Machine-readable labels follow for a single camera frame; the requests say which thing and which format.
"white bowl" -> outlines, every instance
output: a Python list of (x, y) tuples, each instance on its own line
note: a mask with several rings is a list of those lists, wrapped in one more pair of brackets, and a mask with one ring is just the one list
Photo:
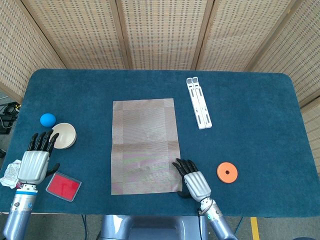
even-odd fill
[(56, 133), (59, 133), (58, 138), (55, 141), (54, 148), (55, 149), (66, 149), (71, 147), (76, 139), (77, 134), (74, 126), (72, 126), (69, 123), (59, 123), (55, 125), (53, 128), (53, 133), (51, 136), (55, 135)]

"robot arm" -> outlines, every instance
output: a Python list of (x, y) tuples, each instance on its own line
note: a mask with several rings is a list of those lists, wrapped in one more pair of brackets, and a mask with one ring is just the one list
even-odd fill
[(201, 215), (205, 215), (219, 240), (238, 240), (231, 231), (216, 202), (210, 198), (211, 189), (204, 175), (191, 160), (176, 159), (173, 162), (188, 188), (192, 198), (201, 203)]
[(45, 177), (57, 171), (59, 167), (59, 164), (56, 164), (53, 170), (47, 171), (51, 152), (59, 136), (59, 133), (56, 133), (49, 141), (52, 132), (53, 130), (47, 133), (43, 132), (38, 138), (38, 133), (34, 134), (27, 151), (23, 154), (18, 173), (18, 179), (22, 183), (22, 187), (15, 192), (3, 230), (3, 235), (7, 240), (24, 239), (29, 217), (38, 193), (36, 185), (40, 184)]

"orange ring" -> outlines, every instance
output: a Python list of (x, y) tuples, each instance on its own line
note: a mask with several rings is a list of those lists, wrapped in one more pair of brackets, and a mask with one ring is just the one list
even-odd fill
[(216, 169), (216, 174), (222, 182), (231, 184), (237, 179), (238, 170), (235, 165), (225, 161), (218, 166), (218, 168)]

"crumpled paper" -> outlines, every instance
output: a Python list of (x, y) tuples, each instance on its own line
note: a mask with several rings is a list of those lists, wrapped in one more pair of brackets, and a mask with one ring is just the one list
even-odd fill
[(114, 101), (111, 194), (182, 190), (172, 162), (180, 158), (173, 98)]
[(0, 178), (0, 183), (2, 186), (10, 187), (14, 189), (18, 182), (18, 173), (21, 166), (21, 160), (15, 160), (10, 163), (4, 172), (4, 176)]

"wooden frame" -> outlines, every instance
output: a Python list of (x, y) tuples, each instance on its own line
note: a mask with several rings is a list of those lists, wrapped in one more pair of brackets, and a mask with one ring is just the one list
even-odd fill
[(58, 48), (53, 45), (53, 43), (50, 42), (50, 40), (46, 37), (49, 36), (47, 32), (45, 32), (45, 27), (43, 26), (43, 24), (41, 22), (36, 22), (36, 20), (32, 17), (32, 16), (36, 16), (36, 14), (32, 11), (31, 6), (29, 6), (29, 4), (26, 2), (26, 0), (16, 0), (17, 2), (20, 2), (20, 7), (21, 9), (23, 9), (25, 11), (25, 15), (26, 16), (30, 16), (31, 19), (30, 22), (33, 26), (36, 26), (36, 29), (41, 32), (41, 34), (43, 35), (43, 37), (46, 39), (46, 41), (48, 41), (50, 43), (50, 46), (52, 47), (52, 49), (56, 52), (56, 54), (58, 55), (58, 57), (60, 58), (60, 60), (63, 62), (63, 65), (68, 69), (70, 66), (68, 66), (68, 61), (66, 61), (63, 58), (63, 55), (59, 52)]
[[(34, 21), (33, 17), (29, 13), (29, 11), (26, 9), (25, 5), (23, 4), (22, 0), (14, 0), (15, 3), (19, 6), (20, 10), (24, 13), (25, 17), (29, 20), (31, 23), (32, 27), (35, 29), (35, 31), (39, 34), (39, 36), (42, 38), (44, 43), (47, 43), (47, 47), (49, 51), (52, 52), (52, 55), (56, 58), (57, 62), (61, 62), (65, 67), (66, 65), (62, 61), (62, 59), (59, 57), (57, 52), (54, 50), (44, 33), (41, 31), (39, 26), (36, 24)], [(3, 91), (5, 94), (7, 94), (10, 98), (13, 100), (17, 101), (19, 104), (23, 102), (23, 97), (15, 93), (13, 90), (11, 90), (8, 86), (6, 86), (4, 83), (0, 82), (0, 90)]]
[(309, 111), (310, 109), (314, 108), (315, 106), (320, 104), (320, 97), (314, 99), (312, 102), (310, 102), (309, 104), (301, 107), (301, 113), (305, 113), (307, 111)]
[(202, 58), (204, 57), (204, 49), (206, 48), (206, 45), (207, 45), (207, 42), (208, 42), (208, 38), (209, 38), (210, 28), (211, 28), (211, 26), (212, 26), (212, 24), (214, 22), (214, 19), (215, 19), (215, 16), (216, 16), (216, 13), (217, 13), (217, 10), (218, 10), (218, 5), (219, 5), (220, 1), (221, 0), (214, 0), (213, 3), (212, 3), (212, 8), (211, 8), (211, 11), (210, 11), (209, 20), (208, 20), (208, 23), (207, 23), (206, 28), (205, 28), (205, 32), (204, 32), (201, 48), (199, 49), (199, 56), (197, 58), (197, 62), (196, 62), (196, 65), (195, 65), (195, 70), (199, 69), (198, 63), (201, 62)]
[(119, 39), (123, 62), (126, 69), (132, 69), (132, 60), (129, 49), (126, 21), (123, 13), (122, 3), (120, 0), (109, 0), (113, 14), (116, 34)]
[(284, 13), (281, 15), (279, 20), (276, 22), (274, 27), (271, 29), (270, 33), (266, 36), (265, 40), (259, 47), (259, 49), (255, 52), (247, 66), (245, 67), (244, 71), (250, 72), (255, 67), (258, 60), (262, 57), (262, 55), (267, 51), (270, 47), (274, 39), (280, 33), (280, 31), (284, 28), (287, 24), (288, 20), (294, 14), (294, 12), (300, 7), (303, 1), (301, 0), (292, 0), (289, 5), (286, 7)]
[(191, 70), (196, 70), (196, 68), (197, 68), (199, 54), (200, 54), (202, 45), (204, 44), (205, 33), (208, 31), (209, 19), (210, 19), (212, 10), (213, 10), (214, 3), (215, 3), (215, 0), (207, 0), (207, 2), (206, 2), (204, 16), (203, 16), (203, 20), (202, 20), (202, 24), (201, 24), (201, 29), (199, 32), (199, 37), (198, 37), (198, 41), (196, 43), (193, 61), (192, 61), (192, 65), (191, 65)]

